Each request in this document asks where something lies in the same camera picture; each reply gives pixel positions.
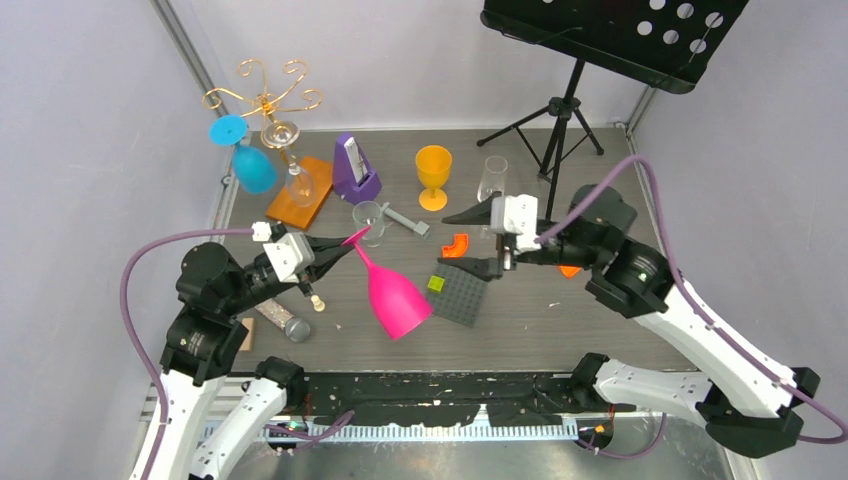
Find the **magenta plastic goblet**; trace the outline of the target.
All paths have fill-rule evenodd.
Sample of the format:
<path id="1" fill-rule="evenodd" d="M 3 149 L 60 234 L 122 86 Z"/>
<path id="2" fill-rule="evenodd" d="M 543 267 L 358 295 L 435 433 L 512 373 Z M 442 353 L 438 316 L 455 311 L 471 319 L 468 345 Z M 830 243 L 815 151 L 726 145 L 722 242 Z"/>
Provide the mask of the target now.
<path id="1" fill-rule="evenodd" d="M 374 263 L 360 246 L 359 241 L 371 226 L 351 235 L 343 242 L 352 246 L 367 270 L 368 299 L 373 313 L 389 339 L 396 341 L 412 332 L 433 313 L 425 295 L 402 274 Z"/>

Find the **blue plastic goblet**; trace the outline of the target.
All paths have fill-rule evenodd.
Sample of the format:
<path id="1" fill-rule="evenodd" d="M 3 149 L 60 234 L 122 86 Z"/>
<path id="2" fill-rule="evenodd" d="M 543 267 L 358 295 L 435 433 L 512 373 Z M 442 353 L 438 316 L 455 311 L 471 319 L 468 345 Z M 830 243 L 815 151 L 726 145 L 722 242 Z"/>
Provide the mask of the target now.
<path id="1" fill-rule="evenodd" d="M 210 140 L 219 146 L 232 146 L 232 170 L 248 194 L 262 194 L 277 182 L 278 175 L 268 156 L 256 147 L 243 144 L 249 127 L 238 115 L 218 118 L 209 129 Z"/>

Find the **gold wire glass rack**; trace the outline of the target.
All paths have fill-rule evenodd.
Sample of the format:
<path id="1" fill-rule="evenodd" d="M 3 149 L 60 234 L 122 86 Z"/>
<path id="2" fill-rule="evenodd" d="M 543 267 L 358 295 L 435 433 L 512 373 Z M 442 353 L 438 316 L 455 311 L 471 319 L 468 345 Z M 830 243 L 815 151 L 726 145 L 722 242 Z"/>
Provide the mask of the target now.
<path id="1" fill-rule="evenodd" d="M 265 153 L 275 167 L 278 175 L 276 184 L 267 192 L 275 195 L 266 210 L 266 216 L 289 227 L 307 230 L 314 223 L 320 209 L 332 191 L 332 165 L 312 156 L 299 156 L 301 165 L 311 174 L 316 194 L 315 202 L 308 207 L 298 207 L 290 199 L 285 189 L 287 169 L 277 150 L 269 149 L 261 141 L 261 132 L 273 120 L 290 121 L 282 118 L 284 113 L 309 111 L 317 108 L 323 101 L 323 94 L 317 89 L 305 89 L 301 93 L 304 104 L 300 107 L 286 107 L 284 100 L 296 89 L 308 74 L 308 66 L 301 60 L 290 60 L 283 66 L 283 72 L 293 77 L 292 84 L 280 93 L 274 93 L 269 88 L 268 73 L 264 63 L 259 59 L 248 59 L 239 64 L 237 71 L 240 76 L 248 77 L 254 70 L 261 73 L 262 89 L 252 97 L 243 96 L 224 87 L 215 87 L 202 97 L 202 104 L 209 110 L 220 110 L 224 107 L 224 98 L 230 97 L 247 105 L 245 112 L 238 115 L 247 121 L 249 132 L 243 144 L 256 147 Z"/>

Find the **clear wine glass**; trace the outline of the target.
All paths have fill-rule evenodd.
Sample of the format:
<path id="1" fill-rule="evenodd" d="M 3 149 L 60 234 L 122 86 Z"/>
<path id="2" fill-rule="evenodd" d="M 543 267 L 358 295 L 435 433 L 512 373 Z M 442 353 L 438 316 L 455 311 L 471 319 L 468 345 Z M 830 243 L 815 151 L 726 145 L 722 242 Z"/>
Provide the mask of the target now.
<path id="1" fill-rule="evenodd" d="M 261 141 L 269 149 L 277 150 L 287 173 L 285 189 L 298 207 L 308 207 L 315 202 L 316 194 L 311 174 L 301 165 L 292 151 L 300 136 L 299 127 L 290 121 L 273 120 L 261 132 Z"/>

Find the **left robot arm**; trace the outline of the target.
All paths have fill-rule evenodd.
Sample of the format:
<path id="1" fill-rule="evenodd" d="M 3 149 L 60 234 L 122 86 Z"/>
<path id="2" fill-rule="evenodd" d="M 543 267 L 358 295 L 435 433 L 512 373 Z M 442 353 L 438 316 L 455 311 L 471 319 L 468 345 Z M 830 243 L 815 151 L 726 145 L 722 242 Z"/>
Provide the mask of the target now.
<path id="1" fill-rule="evenodd" d="M 265 253 L 241 266 L 220 243 L 193 247 L 181 261 L 176 283 L 182 308 L 166 333 L 160 365 L 155 367 L 129 315 L 130 275 L 144 254 L 196 235 L 180 233 L 141 248 L 121 278 L 125 328 L 158 396 L 153 423 L 130 475 L 133 479 L 226 479 L 273 417 L 310 412 L 303 368 L 270 356 L 258 365 L 246 392 L 220 426 L 206 440 L 200 438 L 248 334 L 238 315 L 293 287 L 309 293 L 312 284 L 353 249 L 342 238 L 318 238 L 274 227 L 266 236 L 273 246 L 290 250 L 298 245 L 307 252 L 292 273 L 276 273 Z"/>

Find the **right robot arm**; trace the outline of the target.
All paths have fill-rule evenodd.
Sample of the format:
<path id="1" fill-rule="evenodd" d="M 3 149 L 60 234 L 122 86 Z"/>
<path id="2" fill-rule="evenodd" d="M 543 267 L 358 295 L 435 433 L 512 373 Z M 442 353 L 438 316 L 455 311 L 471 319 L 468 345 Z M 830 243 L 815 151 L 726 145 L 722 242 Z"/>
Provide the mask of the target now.
<path id="1" fill-rule="evenodd" d="M 748 458 L 794 446 L 803 427 L 796 407 L 815 394 L 819 376 L 770 359 L 720 319 L 706 322 L 707 306 L 689 284 L 676 283 L 667 258 L 629 236 L 637 214 L 615 189 L 585 185 L 575 200 L 587 207 L 572 205 L 572 222 L 543 244 L 536 238 L 551 222 L 537 217 L 531 195 L 494 193 L 449 216 L 450 224 L 487 226 L 496 236 L 494 257 L 453 258 L 450 265 L 484 282 L 520 263 L 587 270 L 586 288 L 598 303 L 654 332 L 693 364 L 690 373 L 660 372 L 588 353 L 565 388 L 578 410 L 623 404 L 670 414 Z"/>

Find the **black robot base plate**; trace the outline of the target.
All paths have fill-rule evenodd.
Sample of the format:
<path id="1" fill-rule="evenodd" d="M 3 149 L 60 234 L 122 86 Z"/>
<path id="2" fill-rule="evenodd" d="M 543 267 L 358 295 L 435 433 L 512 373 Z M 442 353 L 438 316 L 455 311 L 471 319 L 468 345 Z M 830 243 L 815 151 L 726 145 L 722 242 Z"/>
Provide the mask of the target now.
<path id="1" fill-rule="evenodd" d="M 485 412 L 491 425 L 505 427 L 610 411 L 583 399 L 566 374 L 550 372 L 313 372 L 281 412 L 329 425 L 351 411 L 352 425 L 373 427 L 466 426 Z"/>

